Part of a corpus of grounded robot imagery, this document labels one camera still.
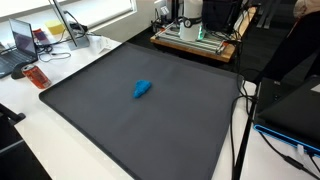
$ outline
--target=wooden shelf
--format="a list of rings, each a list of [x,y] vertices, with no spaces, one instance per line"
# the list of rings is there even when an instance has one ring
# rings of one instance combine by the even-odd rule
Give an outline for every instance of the wooden shelf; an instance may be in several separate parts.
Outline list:
[[[238,30],[239,34],[241,36],[243,36],[244,33],[246,32],[246,30],[248,29],[249,24],[252,21],[252,18],[256,13],[256,10],[257,9],[254,8],[254,7],[250,8],[248,13],[247,13],[247,15],[244,17],[244,20],[241,22],[241,25],[240,25],[239,30]],[[234,47],[234,45],[231,45],[231,44],[227,45],[226,48],[222,51],[222,53],[220,55],[217,55],[214,52],[210,53],[210,52],[207,52],[207,51],[202,51],[202,50],[199,50],[199,49],[186,47],[186,46],[183,46],[181,44],[176,44],[176,43],[168,42],[168,41],[162,41],[160,39],[157,39],[155,36],[151,37],[150,41],[152,43],[154,43],[154,44],[159,44],[159,45],[166,46],[166,47],[169,47],[169,48],[178,49],[178,50],[181,50],[181,51],[193,53],[193,54],[196,54],[196,55],[199,55],[199,56],[204,56],[204,57],[207,57],[207,58],[211,58],[211,59],[218,60],[218,61],[223,61],[223,62],[226,62],[226,63],[230,61],[233,53],[235,52],[235,47]]]

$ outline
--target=green light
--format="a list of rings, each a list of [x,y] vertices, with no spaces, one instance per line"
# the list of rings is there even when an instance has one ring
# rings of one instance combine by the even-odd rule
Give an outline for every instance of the green light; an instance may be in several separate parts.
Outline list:
[[[202,40],[204,38],[204,32],[202,31],[202,25],[199,27],[199,35],[198,40]]]

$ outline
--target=white desk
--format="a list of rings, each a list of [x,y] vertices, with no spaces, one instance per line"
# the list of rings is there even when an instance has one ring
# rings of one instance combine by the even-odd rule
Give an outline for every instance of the white desk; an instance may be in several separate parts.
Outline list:
[[[113,44],[115,47],[120,43],[113,41]],[[65,44],[54,47],[57,52],[65,52],[66,49]],[[35,64],[55,84],[99,57],[93,55],[88,48],[72,51],[71,54],[71,58],[67,60]],[[0,85],[1,103],[12,111],[23,112],[27,116],[15,127],[52,179],[132,179],[76,128],[42,103],[38,97],[41,90],[28,79],[14,81],[8,76],[0,80]],[[255,88],[254,84],[246,83],[249,94],[252,95]],[[246,122],[245,100],[241,99],[234,113],[236,157]],[[231,179],[229,132],[212,179]]]
[[[266,137],[281,153],[291,156],[300,163],[303,162],[295,148],[274,138]],[[304,159],[305,163],[312,168],[313,172],[317,172],[309,157],[305,155]],[[314,160],[317,164],[320,164],[319,158],[314,157]],[[257,131],[251,129],[245,159],[242,166],[241,180],[257,179],[314,180],[314,178],[307,173],[300,171],[285,162],[267,145]]]

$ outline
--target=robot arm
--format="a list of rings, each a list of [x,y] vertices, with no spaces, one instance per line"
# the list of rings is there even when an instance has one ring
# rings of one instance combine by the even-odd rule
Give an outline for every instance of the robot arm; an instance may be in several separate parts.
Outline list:
[[[201,29],[203,0],[184,0],[184,14],[180,22],[180,38],[196,41]]]

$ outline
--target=gray mat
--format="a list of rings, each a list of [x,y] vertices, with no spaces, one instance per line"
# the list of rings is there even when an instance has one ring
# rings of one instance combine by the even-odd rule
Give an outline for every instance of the gray mat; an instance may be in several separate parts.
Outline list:
[[[152,87],[134,99],[140,79]],[[125,43],[40,99],[135,179],[206,180],[237,85],[230,72]]]

